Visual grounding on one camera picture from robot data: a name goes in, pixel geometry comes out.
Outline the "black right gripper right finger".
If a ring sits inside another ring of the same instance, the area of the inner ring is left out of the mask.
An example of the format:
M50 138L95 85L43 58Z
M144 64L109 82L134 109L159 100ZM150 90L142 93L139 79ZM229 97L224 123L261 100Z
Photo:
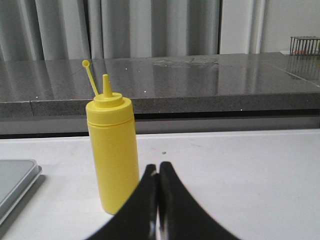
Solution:
M162 240L237 240L193 198L170 162L159 169L159 220Z

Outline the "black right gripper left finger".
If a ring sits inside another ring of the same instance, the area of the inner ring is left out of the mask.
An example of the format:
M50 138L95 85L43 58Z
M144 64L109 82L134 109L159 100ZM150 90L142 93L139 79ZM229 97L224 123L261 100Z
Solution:
M156 166L148 164L132 195L89 240L155 240L157 223Z

